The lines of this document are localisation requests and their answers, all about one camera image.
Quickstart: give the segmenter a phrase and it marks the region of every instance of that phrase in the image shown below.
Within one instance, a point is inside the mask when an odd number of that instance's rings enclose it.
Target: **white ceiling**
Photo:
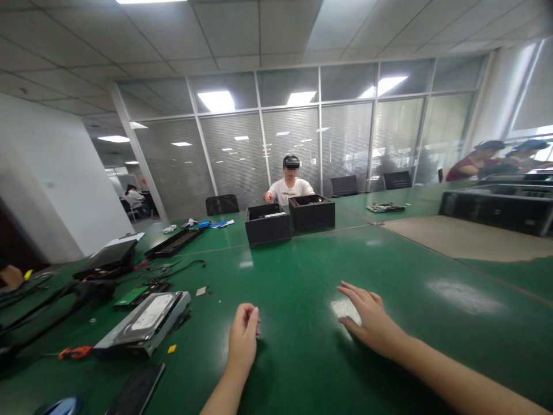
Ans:
[[[462,54],[546,37],[550,18],[547,0],[0,0],[0,92],[124,135],[114,79]]]

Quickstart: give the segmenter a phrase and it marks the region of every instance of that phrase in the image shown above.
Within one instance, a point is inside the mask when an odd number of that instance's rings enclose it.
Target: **screwdriver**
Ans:
[[[65,349],[61,353],[46,353],[45,356],[57,356],[59,360],[82,359],[90,354],[92,346],[82,346],[76,349]]]

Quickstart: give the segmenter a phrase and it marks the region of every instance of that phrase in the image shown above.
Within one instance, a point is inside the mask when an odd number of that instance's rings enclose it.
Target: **black smartphone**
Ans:
[[[164,369],[161,363],[131,373],[105,415],[141,415]]]

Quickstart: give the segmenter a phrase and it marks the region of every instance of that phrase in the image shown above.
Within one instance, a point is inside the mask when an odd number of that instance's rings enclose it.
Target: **red shirt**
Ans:
[[[484,167],[489,167],[494,164],[498,164],[497,160],[484,160]],[[463,179],[470,179],[472,176],[466,175],[465,173],[461,172],[459,168],[465,167],[467,165],[471,165],[476,167],[478,170],[480,170],[483,167],[477,167],[474,165],[471,159],[465,157],[464,159],[458,161],[449,171],[448,176],[446,177],[446,182],[454,182],[455,180],[463,180]]]

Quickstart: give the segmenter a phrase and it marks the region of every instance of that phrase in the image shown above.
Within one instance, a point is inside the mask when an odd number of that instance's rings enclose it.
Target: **black office chair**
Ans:
[[[212,196],[206,199],[206,210],[208,216],[239,212],[238,199],[236,195]]]
[[[384,190],[394,190],[397,188],[413,187],[411,175],[408,171],[384,173]]]
[[[344,176],[341,178],[331,178],[330,182],[332,183],[332,197],[344,197],[344,196],[354,196],[359,193],[357,190],[357,176]]]

